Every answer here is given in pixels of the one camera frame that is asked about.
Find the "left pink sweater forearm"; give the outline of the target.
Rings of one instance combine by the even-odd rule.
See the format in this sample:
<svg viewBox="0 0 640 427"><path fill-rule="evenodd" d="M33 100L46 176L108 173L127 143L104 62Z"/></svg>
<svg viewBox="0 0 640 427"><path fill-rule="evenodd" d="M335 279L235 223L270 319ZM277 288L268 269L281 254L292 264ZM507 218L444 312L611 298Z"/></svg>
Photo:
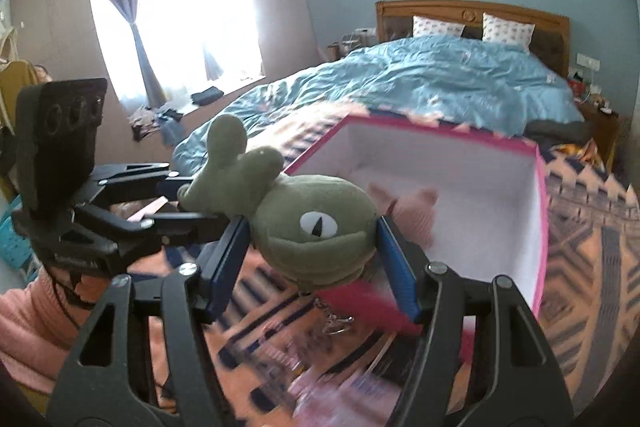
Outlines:
<svg viewBox="0 0 640 427"><path fill-rule="evenodd" d="M23 289L1 295L1 362L27 400L42 410L66 355L110 281L42 268Z"/></svg>

